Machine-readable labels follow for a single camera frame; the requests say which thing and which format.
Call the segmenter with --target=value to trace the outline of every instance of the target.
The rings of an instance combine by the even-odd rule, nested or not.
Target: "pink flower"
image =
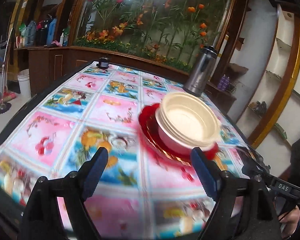
[[[115,0],[117,3],[122,3],[123,0]]]

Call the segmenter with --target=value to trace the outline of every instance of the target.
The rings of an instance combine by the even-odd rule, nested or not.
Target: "bowl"
[[[162,99],[161,124],[179,141],[208,146],[220,134],[220,123],[213,111],[200,99],[185,92],[172,92]]]
[[[198,144],[188,144],[178,137],[175,137],[170,131],[169,128],[163,122],[160,115],[160,107],[155,111],[155,119],[158,123],[158,135],[162,142],[171,150],[184,155],[189,156],[192,149],[195,147],[200,147],[200,149],[205,152],[209,151],[214,147],[215,142],[211,142],[205,146],[200,146]]]

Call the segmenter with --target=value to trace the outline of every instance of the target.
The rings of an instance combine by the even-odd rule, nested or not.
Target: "table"
[[[24,118],[19,117],[0,145],[0,187],[25,206],[38,177],[64,177],[105,147],[108,164],[85,202],[101,236],[154,239],[199,232],[214,201],[192,167],[153,154],[138,124],[145,105],[160,102],[168,92],[183,91],[182,85],[123,66],[110,64],[100,70],[96,65],[86,65],[20,111],[26,111],[19,113]],[[221,122],[216,162],[244,177],[235,148],[245,147],[244,140],[207,96],[201,99]],[[63,199],[58,203],[64,226],[71,230]]]

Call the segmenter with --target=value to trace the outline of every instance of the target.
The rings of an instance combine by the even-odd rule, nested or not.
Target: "thermos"
[[[217,51],[212,46],[204,46],[194,62],[189,79],[183,85],[183,90],[200,97],[217,59]]]

